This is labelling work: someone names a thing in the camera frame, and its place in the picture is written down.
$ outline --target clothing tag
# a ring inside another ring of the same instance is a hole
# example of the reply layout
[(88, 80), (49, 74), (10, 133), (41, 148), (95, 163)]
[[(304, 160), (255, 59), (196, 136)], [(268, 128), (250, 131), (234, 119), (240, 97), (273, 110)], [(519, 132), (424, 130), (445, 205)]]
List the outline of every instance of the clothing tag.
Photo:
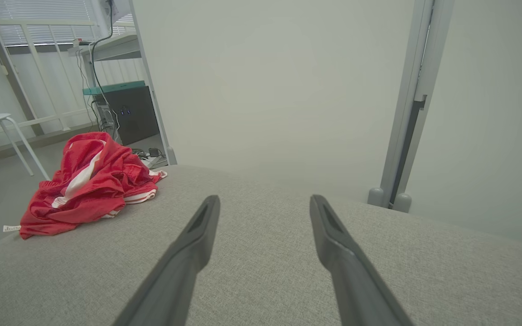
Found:
[(19, 229), (21, 229), (21, 225), (18, 225), (18, 226), (4, 225), (4, 232), (19, 231)]

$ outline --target floor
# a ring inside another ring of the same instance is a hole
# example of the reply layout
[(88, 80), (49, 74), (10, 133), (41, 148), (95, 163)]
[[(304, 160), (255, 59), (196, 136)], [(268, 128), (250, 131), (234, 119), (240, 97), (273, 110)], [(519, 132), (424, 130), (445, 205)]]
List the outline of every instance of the floor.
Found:
[[(34, 149), (50, 177), (60, 169), (65, 144), (61, 142)], [(163, 149), (159, 135), (130, 144), (128, 147), (145, 151), (149, 148)], [(3, 225), (19, 225), (27, 204), (37, 190), (39, 182), (44, 179), (31, 155), (26, 152), (23, 156), (35, 175), (30, 176), (27, 173), (17, 156), (0, 159), (0, 239), (9, 235), (2, 232)]]

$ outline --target window blind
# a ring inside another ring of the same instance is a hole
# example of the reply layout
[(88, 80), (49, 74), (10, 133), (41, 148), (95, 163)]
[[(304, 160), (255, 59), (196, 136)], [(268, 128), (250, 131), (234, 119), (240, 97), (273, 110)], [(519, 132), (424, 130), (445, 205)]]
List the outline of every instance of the window blind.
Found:
[[(0, 0), (0, 19), (68, 19), (94, 21), (93, 0)], [(120, 21), (131, 21), (122, 17)], [(29, 25), (29, 33), (35, 44), (53, 43), (48, 26)], [(75, 36), (85, 41), (93, 41), (100, 36), (100, 30), (91, 26), (73, 26)], [(114, 27), (114, 35), (120, 35), (133, 28)], [(71, 26), (53, 26), (58, 43), (71, 43), (74, 39)], [(19, 25), (0, 26), (0, 35), (6, 45), (25, 45), (25, 35)]]

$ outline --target teal box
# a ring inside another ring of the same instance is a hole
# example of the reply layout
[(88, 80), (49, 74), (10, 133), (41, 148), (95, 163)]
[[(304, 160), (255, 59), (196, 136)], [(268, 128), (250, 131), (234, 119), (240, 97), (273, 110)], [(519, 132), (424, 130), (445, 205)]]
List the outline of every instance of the teal box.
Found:
[[(102, 89), (104, 93), (109, 93), (111, 91), (122, 91), (122, 89), (136, 88), (136, 87), (144, 87), (145, 81), (135, 81), (135, 82), (123, 82), (123, 83), (114, 83), (112, 85), (102, 85)], [(100, 91), (100, 87), (90, 87), (84, 88), (84, 95), (99, 95), (102, 94)]]

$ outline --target gray sofa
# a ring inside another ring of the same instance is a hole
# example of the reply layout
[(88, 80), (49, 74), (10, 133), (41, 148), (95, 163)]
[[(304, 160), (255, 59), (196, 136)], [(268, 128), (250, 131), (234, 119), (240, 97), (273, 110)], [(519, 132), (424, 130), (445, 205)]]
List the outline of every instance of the gray sofa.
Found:
[[(211, 261), (187, 325), (335, 325), (310, 192), (172, 166), (151, 201), (52, 237), (0, 241), (0, 325), (109, 325), (202, 200), (218, 194)], [(328, 201), (413, 322), (522, 324), (522, 244), (375, 206)]]

